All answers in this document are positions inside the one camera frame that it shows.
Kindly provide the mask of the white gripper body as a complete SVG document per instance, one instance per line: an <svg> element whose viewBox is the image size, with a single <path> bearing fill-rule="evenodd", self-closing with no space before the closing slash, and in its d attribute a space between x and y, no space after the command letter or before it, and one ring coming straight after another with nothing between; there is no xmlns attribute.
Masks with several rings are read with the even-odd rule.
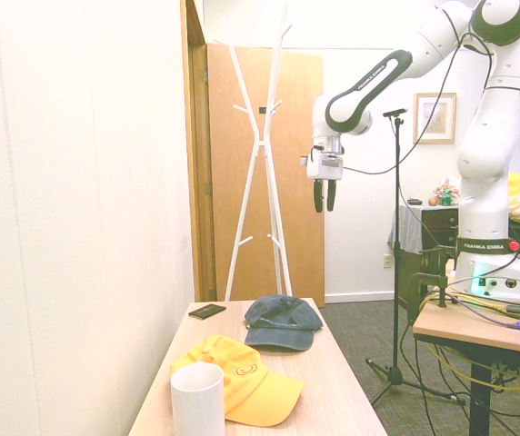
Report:
<svg viewBox="0 0 520 436"><path fill-rule="evenodd" d="M312 151L307 156L306 175L315 180L341 180L343 163L341 155Z"/></svg>

